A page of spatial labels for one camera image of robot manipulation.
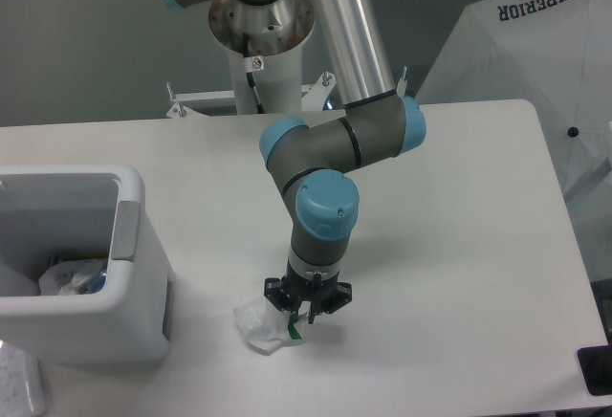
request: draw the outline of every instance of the black object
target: black object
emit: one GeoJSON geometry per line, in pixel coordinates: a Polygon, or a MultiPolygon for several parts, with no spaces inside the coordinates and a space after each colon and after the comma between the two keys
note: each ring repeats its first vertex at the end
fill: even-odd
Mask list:
{"type": "Polygon", "coordinates": [[[578,360],[586,388],[593,396],[612,395],[612,347],[585,347],[578,360]]]}
{"type": "Polygon", "coordinates": [[[313,324],[315,316],[333,314],[353,300],[351,285],[338,282],[338,275],[322,280],[321,274],[315,274],[307,280],[287,263],[287,273],[281,279],[266,278],[264,296],[277,310],[291,312],[293,320],[297,320],[302,302],[310,301],[308,322],[313,324]]]}
{"type": "Polygon", "coordinates": [[[602,407],[600,409],[597,409],[595,412],[593,412],[592,414],[590,414],[587,417],[600,417],[600,415],[603,415],[605,413],[605,411],[608,410],[609,408],[610,408],[610,406],[602,407]]]}

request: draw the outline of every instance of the crumpled white paper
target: crumpled white paper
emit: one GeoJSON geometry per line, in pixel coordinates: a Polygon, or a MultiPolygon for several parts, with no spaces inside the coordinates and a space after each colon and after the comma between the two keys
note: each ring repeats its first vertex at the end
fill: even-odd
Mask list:
{"type": "Polygon", "coordinates": [[[306,326],[306,318],[301,316],[293,325],[294,329],[290,330],[290,314],[276,310],[263,296],[236,307],[233,315],[243,338],[261,353],[271,355],[285,345],[302,343],[301,333],[306,326]]]}

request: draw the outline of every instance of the black cable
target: black cable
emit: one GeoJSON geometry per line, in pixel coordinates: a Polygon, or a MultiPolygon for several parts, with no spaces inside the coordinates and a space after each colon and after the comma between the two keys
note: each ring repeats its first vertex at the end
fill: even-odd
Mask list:
{"type": "MultiPolygon", "coordinates": [[[[242,35],[242,57],[249,57],[249,35],[244,33],[242,35]]],[[[249,87],[252,90],[252,97],[255,100],[255,107],[257,108],[257,114],[266,114],[264,110],[264,105],[261,103],[259,99],[259,94],[257,93],[257,88],[255,87],[255,79],[252,73],[247,73],[247,82],[249,83],[249,87]]]]}

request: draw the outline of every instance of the white plastic bin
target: white plastic bin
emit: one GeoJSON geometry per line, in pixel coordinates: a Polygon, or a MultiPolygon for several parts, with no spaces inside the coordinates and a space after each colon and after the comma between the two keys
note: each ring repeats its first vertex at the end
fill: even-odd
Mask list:
{"type": "Polygon", "coordinates": [[[157,360],[171,277],[133,168],[0,166],[1,340],[49,362],[157,360]],[[54,254],[108,256],[102,289],[38,296],[54,254]]]}

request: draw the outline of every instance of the bolt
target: bolt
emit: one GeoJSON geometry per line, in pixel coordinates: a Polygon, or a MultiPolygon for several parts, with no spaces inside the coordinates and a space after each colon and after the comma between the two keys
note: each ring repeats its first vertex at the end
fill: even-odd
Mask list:
{"type": "Polygon", "coordinates": [[[176,100],[176,97],[174,96],[174,92],[172,91],[172,84],[170,82],[167,82],[165,84],[165,88],[168,91],[168,97],[170,98],[170,101],[174,102],[176,100]]]}

